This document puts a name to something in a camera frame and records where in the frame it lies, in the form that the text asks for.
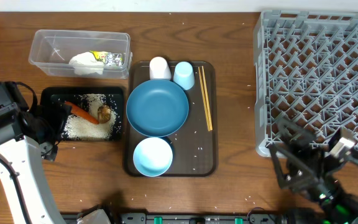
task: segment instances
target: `plastic crate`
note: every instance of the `plastic crate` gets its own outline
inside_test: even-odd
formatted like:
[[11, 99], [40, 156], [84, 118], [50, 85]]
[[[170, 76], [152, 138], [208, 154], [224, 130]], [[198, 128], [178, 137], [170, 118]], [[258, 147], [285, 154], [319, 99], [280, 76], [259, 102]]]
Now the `plastic crate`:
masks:
[[286, 118], [326, 147], [345, 127], [358, 150], [358, 13], [264, 11], [254, 29], [256, 150], [282, 142]]

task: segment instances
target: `brown food item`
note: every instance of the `brown food item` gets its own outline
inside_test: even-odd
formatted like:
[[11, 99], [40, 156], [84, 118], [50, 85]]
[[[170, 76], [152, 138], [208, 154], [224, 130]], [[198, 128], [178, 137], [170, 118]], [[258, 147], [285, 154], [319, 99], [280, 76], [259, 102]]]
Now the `brown food item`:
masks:
[[98, 108], [99, 123], [104, 124], [111, 118], [111, 108], [108, 105], [103, 105]]
[[70, 105], [71, 106], [71, 113], [75, 114], [79, 117], [84, 118], [85, 120], [89, 121], [90, 123], [93, 124], [99, 124], [99, 121], [97, 119], [95, 119], [94, 117], [92, 117], [88, 112], [86, 112], [85, 110], [79, 108], [77, 105], [70, 103], [68, 101], [65, 102], [66, 105]]

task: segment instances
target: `white wall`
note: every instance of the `white wall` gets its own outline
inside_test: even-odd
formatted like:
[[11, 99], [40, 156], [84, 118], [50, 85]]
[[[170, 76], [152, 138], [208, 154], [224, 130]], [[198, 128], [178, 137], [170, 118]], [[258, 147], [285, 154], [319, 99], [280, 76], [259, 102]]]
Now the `white wall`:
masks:
[[0, 11], [255, 12], [263, 9], [358, 12], [358, 0], [0, 0]]

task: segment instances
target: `light blue cup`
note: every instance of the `light blue cup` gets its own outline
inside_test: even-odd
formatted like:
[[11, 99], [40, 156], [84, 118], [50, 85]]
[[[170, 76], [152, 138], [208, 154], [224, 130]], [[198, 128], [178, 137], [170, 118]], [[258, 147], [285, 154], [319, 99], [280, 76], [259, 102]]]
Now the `light blue cup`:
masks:
[[173, 81], [184, 90], [189, 90], [194, 85], [193, 66], [188, 62], [180, 62], [175, 67]]
[[147, 177], [165, 173], [172, 164], [173, 153], [170, 145], [160, 138], [141, 141], [134, 151], [135, 168]]

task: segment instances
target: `white cup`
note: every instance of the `white cup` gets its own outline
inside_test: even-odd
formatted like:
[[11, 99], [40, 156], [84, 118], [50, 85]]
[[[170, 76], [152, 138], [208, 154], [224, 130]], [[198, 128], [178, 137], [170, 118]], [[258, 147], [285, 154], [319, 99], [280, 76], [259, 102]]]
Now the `white cup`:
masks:
[[171, 71], [164, 58], [155, 57], [150, 61], [150, 79], [171, 80]]
[[184, 90], [189, 90], [194, 85], [193, 66], [188, 62], [180, 62], [175, 67], [173, 81]]

